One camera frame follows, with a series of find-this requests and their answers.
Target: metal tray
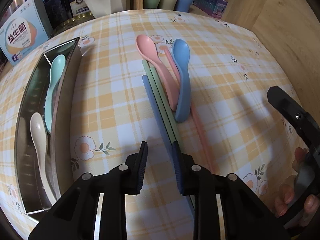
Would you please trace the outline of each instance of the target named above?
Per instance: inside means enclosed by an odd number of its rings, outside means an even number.
[[[82,54],[80,37],[64,42],[43,53],[26,86],[15,131],[15,172],[18,194],[27,215],[40,220],[51,207],[40,179],[36,150],[30,134],[30,119],[34,112],[44,114],[44,104],[50,83],[50,67],[59,54],[66,56],[66,66],[56,88],[52,114],[52,131],[48,134],[51,172],[47,176],[57,198],[72,185],[70,165],[70,116],[76,76]]]

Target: pink chopstick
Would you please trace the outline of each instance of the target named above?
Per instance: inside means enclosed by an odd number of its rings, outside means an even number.
[[[170,51],[168,50],[168,48],[165,48],[164,49],[164,53],[165,55],[167,56],[167,59],[171,65],[171,68],[174,72],[174,75],[176,76],[177,80],[178,80],[178,83],[179,83],[179,86],[180,86],[180,74],[179,74],[179,70],[176,66],[176,64],[174,63],[173,59],[172,59],[172,56],[170,54]],[[203,147],[203,150],[204,150],[204,155],[205,155],[205,158],[207,159],[207,163],[209,165],[209,169],[210,171],[213,173],[213,168],[211,166],[211,163],[210,163],[210,154],[211,154],[211,151],[210,151],[210,147],[209,147],[209,144],[208,144],[208,140],[207,140],[207,137],[204,133],[204,130],[203,130],[203,127],[202,127],[202,123],[201,123],[201,120],[199,118],[199,115],[198,115],[198,112],[196,110],[196,106],[194,105],[193,101],[191,100],[191,109],[190,109],[190,113],[191,113],[191,116],[192,116],[192,119],[193,119],[193,122],[195,123],[195,126],[196,126],[196,130],[198,132],[198,135],[199,135],[199,138],[200,138],[200,141],[201,141],[201,144],[202,144],[202,147]]]

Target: checkered tablecloth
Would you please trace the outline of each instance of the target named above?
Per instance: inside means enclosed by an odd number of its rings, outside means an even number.
[[[279,85],[298,98],[281,67],[252,32],[188,13],[152,9],[116,13],[49,40],[0,81],[0,205],[24,239],[36,223],[23,214],[14,170],[21,99],[42,52],[78,36],[82,37],[83,59],[71,116],[74,179],[84,172],[108,172],[138,152],[141,141],[147,141],[143,189],[138,196],[126,196],[128,239],[192,239],[193,219],[177,190],[143,86],[145,73],[135,46],[139,34],[153,39],[172,75],[164,47],[171,49],[177,38],[190,46],[192,100],[209,139],[210,162],[218,167],[217,174],[238,174],[267,201],[293,173],[293,151],[303,143],[268,104],[266,93],[270,86]],[[185,153],[208,167],[191,117],[178,128]]]

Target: pink spoon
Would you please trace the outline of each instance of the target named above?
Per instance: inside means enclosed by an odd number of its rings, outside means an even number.
[[[170,108],[175,111],[178,104],[179,88],[167,67],[159,59],[155,44],[148,36],[141,34],[136,38],[136,45],[140,55],[155,66],[167,92]]]
[[[172,56],[170,54],[170,51],[166,48],[164,49],[164,53],[165,55],[167,56],[167,59],[171,65],[171,68],[174,72],[174,75],[176,76],[177,80],[178,80],[178,83],[180,85],[180,74],[179,74],[179,70],[176,66],[176,64],[174,63],[173,59],[172,59]],[[201,144],[202,144],[202,147],[203,147],[203,150],[204,150],[204,155],[205,155],[205,158],[207,160],[207,163],[208,163],[208,166],[209,166],[209,170],[214,173],[214,169],[211,165],[211,162],[210,162],[210,147],[209,147],[209,143],[208,143],[208,140],[207,140],[207,137],[204,133],[204,130],[203,130],[203,127],[202,127],[202,123],[201,123],[201,120],[200,120],[200,117],[198,115],[198,112],[196,110],[196,106],[194,105],[194,103],[191,101],[191,108],[190,108],[190,113],[191,113],[191,116],[192,116],[192,119],[193,119],[193,122],[195,123],[195,127],[196,127],[196,130],[198,132],[198,135],[199,135],[199,138],[200,138],[200,141],[201,141]]]

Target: hand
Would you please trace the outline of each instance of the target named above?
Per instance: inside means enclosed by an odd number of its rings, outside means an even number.
[[[292,168],[298,172],[299,165],[301,162],[304,161],[307,154],[307,149],[302,149],[298,147],[294,151],[295,160],[292,163]],[[274,201],[274,208],[276,211],[276,215],[283,216],[288,210],[288,204],[294,198],[294,190],[293,190],[293,183],[294,179],[296,178],[295,175],[288,177],[284,184],[282,184],[279,188],[279,192]],[[304,214],[303,217],[299,220],[300,226],[306,226],[311,221],[313,215],[316,213],[318,207],[320,205],[320,200],[318,197],[314,195],[308,196],[306,199],[303,209]]]

